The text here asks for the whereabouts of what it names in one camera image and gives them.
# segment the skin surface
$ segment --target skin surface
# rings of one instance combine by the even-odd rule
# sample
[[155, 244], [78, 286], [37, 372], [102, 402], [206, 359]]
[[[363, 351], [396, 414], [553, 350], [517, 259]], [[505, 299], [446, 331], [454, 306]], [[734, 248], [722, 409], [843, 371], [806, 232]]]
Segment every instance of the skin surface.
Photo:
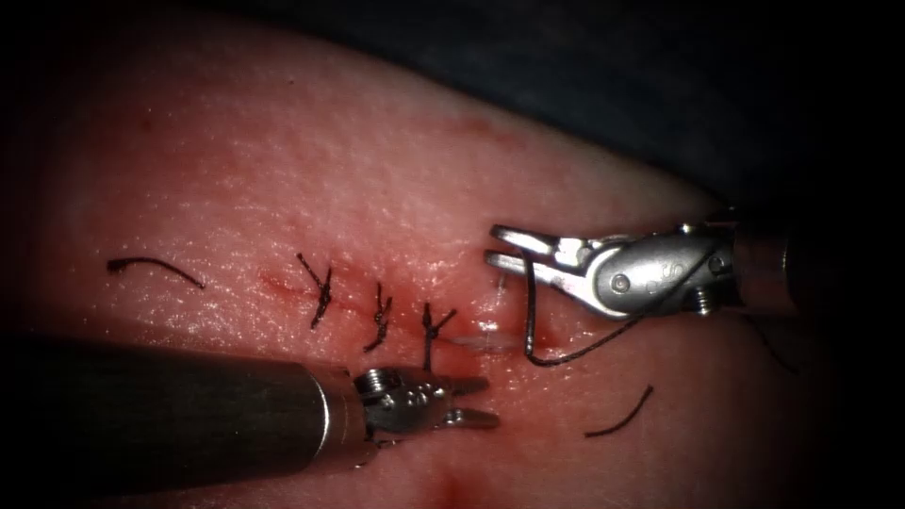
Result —
[[[384, 62], [271, 27], [154, 9], [105, 25], [8, 140], [3, 296], [20, 326], [297, 360], [358, 373], [419, 365], [425, 302], [435, 371], [484, 375], [468, 405], [493, 431], [444, 431], [328, 477], [104, 501], [108, 507], [623, 507], [774, 505], [806, 490], [823, 447], [822, 353], [784, 371], [718, 315], [647, 320], [552, 369], [521, 354], [525, 286], [483, 264], [493, 223], [568, 236], [640, 233], [717, 207], [662, 172], [476, 102]], [[309, 328], [319, 292], [333, 302]], [[161, 268], [108, 274], [106, 261]], [[374, 338], [376, 283], [393, 297]], [[617, 325], [541, 288], [539, 354]], [[497, 332], [488, 334], [487, 330]], [[646, 385], [654, 393], [618, 433]]]

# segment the skin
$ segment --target skin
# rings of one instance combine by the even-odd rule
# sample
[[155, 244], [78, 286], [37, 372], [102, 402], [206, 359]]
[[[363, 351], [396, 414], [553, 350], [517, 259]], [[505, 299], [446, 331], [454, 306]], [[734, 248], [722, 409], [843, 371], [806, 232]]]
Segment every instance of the skin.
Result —
[[[823, 353], [774, 336], [792, 376], [735, 316], [647, 320], [552, 369], [522, 356], [525, 285], [498, 288], [493, 223], [566, 236], [664, 229], [718, 207], [663, 172], [333, 44], [155, 8], [105, 25], [7, 140], [2, 199], [13, 323], [299, 361], [358, 373], [420, 365], [425, 302], [458, 311], [436, 372], [484, 375], [465, 403], [493, 431], [443, 431], [366, 468], [99, 502], [105, 507], [623, 507], [776, 505], [809, 489], [828, 412]], [[315, 330], [321, 279], [333, 301]], [[110, 258], [172, 262], [108, 274]], [[393, 297], [386, 343], [376, 283]], [[617, 325], [548, 288], [538, 353]], [[493, 351], [456, 337], [500, 331]], [[618, 433], [584, 439], [653, 395]]]

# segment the cut suture end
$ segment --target cut suture end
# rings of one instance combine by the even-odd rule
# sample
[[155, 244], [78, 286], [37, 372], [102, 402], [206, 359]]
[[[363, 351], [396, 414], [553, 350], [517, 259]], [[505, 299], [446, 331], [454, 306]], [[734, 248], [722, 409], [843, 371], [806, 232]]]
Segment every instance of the cut suture end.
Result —
[[200, 289], [205, 289], [205, 284], [199, 281], [198, 279], [192, 277], [187, 272], [179, 269], [175, 265], [165, 262], [163, 260], [159, 260], [157, 258], [152, 258], [150, 256], [133, 256], [129, 258], [115, 258], [107, 261], [107, 272], [115, 273], [122, 272], [126, 267], [130, 265], [134, 265], [136, 263], [148, 263], [151, 265], [157, 265], [159, 267], [163, 267], [167, 271], [170, 271], [183, 279], [189, 281], [196, 287]]
[[757, 324], [757, 321], [755, 321], [755, 319], [753, 317], [748, 316], [748, 315], [742, 315], [742, 318], [744, 318], [745, 321], [748, 323], [748, 325], [750, 325], [751, 328], [754, 329], [754, 334], [756, 334], [761, 339], [761, 342], [764, 343], [764, 347], [766, 348], [766, 350], [768, 352], [770, 352], [770, 356], [773, 357], [773, 360], [775, 360], [776, 363], [779, 364], [783, 369], [788, 371], [789, 374], [798, 376], [798, 368], [796, 368], [795, 366], [792, 366], [792, 364], [790, 362], [783, 359], [780, 356], [780, 353], [777, 352], [775, 348], [773, 348], [773, 345], [770, 343], [770, 340], [766, 337], [766, 333], [764, 332], [764, 329], [762, 329], [760, 327], [760, 325]]
[[648, 400], [648, 398], [650, 397], [651, 394], [653, 394], [653, 386], [648, 386], [648, 388], [645, 389], [644, 394], [641, 396], [641, 399], [638, 401], [638, 404], [634, 406], [634, 409], [632, 410], [632, 412], [630, 412], [629, 415], [625, 417], [625, 419], [621, 420], [615, 426], [606, 428], [604, 430], [599, 430], [596, 432], [585, 432], [584, 437], [593, 438], [595, 436], [609, 435], [611, 433], [621, 430], [622, 428], [624, 428], [626, 426], [626, 424], [628, 424], [629, 422], [632, 422], [632, 419], [634, 419], [634, 416], [638, 415], [638, 412], [641, 411], [641, 407], [644, 406], [644, 402]]

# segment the surgical suture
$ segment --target surgical suture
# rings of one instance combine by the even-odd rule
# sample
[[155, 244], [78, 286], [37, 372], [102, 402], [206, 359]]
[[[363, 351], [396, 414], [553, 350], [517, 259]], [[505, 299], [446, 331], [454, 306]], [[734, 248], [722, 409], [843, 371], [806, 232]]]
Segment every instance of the surgical suture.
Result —
[[617, 422], [615, 425], [610, 426], [609, 428], [599, 430], [596, 432], [584, 432], [584, 437], [593, 438], [595, 436], [609, 435], [611, 433], [621, 430], [622, 428], [625, 427], [626, 424], [628, 424], [629, 422], [632, 422], [632, 419], [634, 419], [634, 417], [636, 415], [638, 415], [638, 412], [641, 411], [641, 407], [644, 406], [644, 402], [648, 400], [648, 398], [650, 397], [651, 394], [653, 394], [653, 386], [648, 386], [648, 388], [646, 388], [644, 390], [644, 394], [641, 395], [641, 399], [638, 400], [638, 403], [634, 406], [634, 409], [631, 412], [629, 412], [629, 415], [625, 416], [625, 418], [623, 418], [621, 421]]
[[389, 314], [390, 308], [393, 306], [393, 298], [387, 297], [387, 303], [384, 304], [383, 289], [381, 288], [380, 282], [377, 283], [377, 312], [374, 313], [374, 323], [377, 324], [377, 337], [371, 343], [365, 345], [364, 352], [368, 353], [383, 344], [384, 339], [387, 338], [387, 327], [389, 326], [389, 319], [384, 320], [384, 317]]
[[302, 256], [301, 253], [297, 253], [296, 257], [302, 262], [302, 266], [311, 276], [311, 279], [314, 280], [315, 285], [318, 286], [318, 290], [321, 292], [321, 295], [318, 297], [318, 310], [314, 313], [314, 318], [311, 319], [311, 329], [314, 330], [314, 328], [318, 326], [318, 323], [323, 319], [323, 314], [327, 311], [327, 305], [333, 300], [333, 297], [330, 296], [330, 279], [333, 277], [333, 267], [327, 267], [327, 277], [321, 282], [320, 277], [314, 273], [311, 266], [308, 265], [308, 262], [304, 260], [304, 256]]
[[128, 258], [116, 258], [116, 259], [109, 260], [107, 262], [107, 271], [110, 273], [122, 272], [129, 265], [133, 265], [136, 263], [150, 263], [152, 265], [158, 265], [160, 267], [163, 267], [167, 271], [170, 271], [170, 272], [182, 277], [183, 279], [186, 279], [187, 281], [189, 281], [196, 287], [198, 287], [200, 289], [205, 289], [204, 283], [202, 283], [198, 279], [192, 277], [187, 272], [179, 269], [178, 267], [176, 267], [175, 265], [173, 265], [169, 262], [165, 262], [165, 261], [159, 260], [157, 258], [152, 258], [150, 256], [133, 256], [133, 257], [128, 257]]
[[586, 354], [597, 350], [599, 347], [605, 345], [613, 339], [622, 336], [627, 331], [635, 327], [650, 312], [655, 310], [663, 302], [672, 297], [673, 294], [682, 289], [685, 281], [687, 281], [688, 278], [690, 278], [701, 266], [703, 266], [703, 264], [707, 263], [707, 260], [709, 260], [710, 257], [716, 252], [716, 248], [717, 246], [713, 246], [711, 249], [708, 249], [706, 253], [704, 253], [704, 256], [702, 256], [695, 263], [695, 265], [693, 265], [682, 277], [677, 278], [672, 286], [668, 287], [666, 291], [664, 291], [659, 297], [652, 299], [646, 306], [641, 309], [639, 313], [622, 323], [622, 325], [620, 325], [615, 331], [598, 339], [597, 341], [580, 349], [577, 352], [569, 353], [555, 359], [542, 359], [535, 355], [535, 322], [537, 316], [537, 282], [535, 280], [535, 264], [532, 260], [531, 252], [526, 249], [522, 249], [521, 256], [525, 266], [525, 280], [528, 284], [528, 312], [525, 317], [525, 356], [528, 357], [528, 360], [531, 361], [531, 363], [535, 366], [542, 368], [559, 366], [561, 364], [566, 364], [567, 362], [579, 359]]
[[424, 370], [431, 370], [431, 347], [434, 339], [440, 335], [440, 328], [446, 325], [452, 317], [455, 316], [455, 309], [443, 317], [437, 325], [434, 325], [434, 317], [431, 316], [431, 303], [424, 303], [424, 314], [421, 316], [421, 324], [424, 326]]

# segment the black suture thread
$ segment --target black suture thread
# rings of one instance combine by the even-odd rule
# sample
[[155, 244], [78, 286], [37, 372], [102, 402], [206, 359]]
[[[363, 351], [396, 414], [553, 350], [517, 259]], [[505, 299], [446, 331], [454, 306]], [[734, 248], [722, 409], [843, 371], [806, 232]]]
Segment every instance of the black suture thread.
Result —
[[378, 346], [384, 343], [384, 339], [387, 338], [387, 327], [389, 326], [389, 319], [384, 320], [384, 316], [389, 314], [390, 308], [393, 306], [393, 298], [387, 297], [387, 303], [384, 304], [383, 301], [383, 289], [380, 286], [380, 282], [377, 283], [377, 312], [374, 313], [374, 322], [377, 324], [377, 337], [369, 343], [365, 345], [362, 349], [365, 353], [369, 353], [373, 351]]
[[777, 352], [775, 348], [773, 348], [773, 345], [770, 344], [770, 340], [767, 339], [766, 334], [764, 333], [764, 329], [761, 329], [761, 327], [757, 324], [757, 321], [755, 321], [754, 318], [749, 315], [742, 315], [742, 318], [744, 318], [748, 325], [750, 325], [751, 328], [754, 329], [754, 334], [760, 337], [761, 342], [764, 343], [764, 346], [766, 347], [767, 351], [770, 352], [770, 356], [773, 357], [773, 360], [775, 360], [789, 373], [798, 376], [798, 368], [792, 366], [791, 363], [783, 359], [780, 356], [780, 353]]
[[304, 256], [302, 256], [301, 253], [297, 253], [295, 256], [302, 262], [302, 266], [311, 276], [311, 279], [314, 280], [315, 285], [318, 286], [318, 290], [321, 292], [321, 295], [318, 297], [318, 310], [314, 313], [314, 318], [311, 320], [311, 330], [314, 330], [314, 328], [318, 326], [318, 323], [321, 322], [321, 319], [323, 319], [323, 314], [326, 313], [330, 301], [333, 300], [333, 297], [330, 296], [330, 280], [333, 277], [333, 267], [327, 267], [327, 277], [322, 283], [320, 277], [314, 273], [311, 266], [308, 265], [308, 262], [304, 261]]
[[455, 309], [451, 309], [449, 313], [443, 317], [437, 325], [434, 325], [434, 317], [431, 316], [431, 303], [424, 303], [424, 314], [421, 315], [421, 325], [424, 326], [424, 370], [431, 371], [431, 346], [434, 339], [440, 335], [440, 328], [446, 325], [452, 317], [455, 316]]
[[632, 412], [630, 412], [629, 415], [625, 416], [625, 418], [623, 420], [619, 421], [615, 426], [611, 426], [604, 430], [599, 430], [596, 432], [584, 432], [584, 437], [593, 438], [595, 436], [609, 435], [613, 432], [617, 432], [620, 429], [624, 428], [626, 424], [628, 424], [629, 422], [632, 422], [632, 419], [634, 419], [634, 416], [638, 415], [638, 412], [641, 411], [641, 407], [644, 406], [644, 402], [648, 400], [648, 398], [650, 397], [651, 394], [653, 394], [653, 386], [648, 386], [648, 388], [645, 389], [644, 394], [641, 395], [641, 399], [638, 400], [638, 404], [636, 404], [634, 406], [634, 409], [632, 410]]
[[196, 287], [198, 287], [200, 289], [205, 289], [204, 283], [195, 279], [194, 277], [189, 275], [187, 272], [179, 269], [178, 267], [176, 267], [175, 265], [173, 265], [171, 263], [165, 262], [163, 260], [158, 260], [157, 258], [152, 258], [150, 256], [134, 256], [131, 258], [116, 258], [113, 260], [109, 260], [107, 262], [107, 271], [111, 272], [111, 273], [122, 272], [123, 270], [125, 270], [126, 267], [128, 267], [129, 265], [135, 264], [135, 263], [150, 263], [153, 265], [158, 265], [176, 275], [183, 277], [184, 279], [188, 280]]
[[636, 316], [630, 318], [615, 331], [580, 349], [578, 352], [563, 355], [562, 357], [556, 359], [541, 359], [539, 357], [536, 357], [534, 354], [535, 320], [537, 314], [537, 282], [535, 280], [535, 266], [533, 260], [531, 259], [531, 254], [527, 250], [521, 250], [521, 257], [525, 265], [525, 278], [528, 283], [528, 313], [525, 317], [525, 356], [528, 357], [528, 360], [531, 361], [531, 363], [535, 366], [539, 366], [541, 368], [550, 368], [581, 358], [586, 354], [603, 346], [604, 344], [610, 342], [611, 340], [616, 339], [632, 327], [635, 327], [649, 313], [651, 313], [653, 310], [663, 304], [668, 298], [672, 297], [673, 294], [679, 291], [682, 288], [682, 285], [684, 285], [685, 281], [688, 281], [688, 279], [692, 275], [694, 275], [694, 273], [697, 272], [698, 269], [700, 269], [705, 263], [707, 263], [707, 260], [709, 260], [713, 254], [716, 253], [717, 247], [718, 246], [714, 245], [710, 249], [708, 249], [706, 254], [702, 256], [700, 260], [698, 260], [683, 277], [679, 278], [672, 287], [663, 292], [658, 298], [650, 301], [648, 305], [642, 308], [642, 310]]

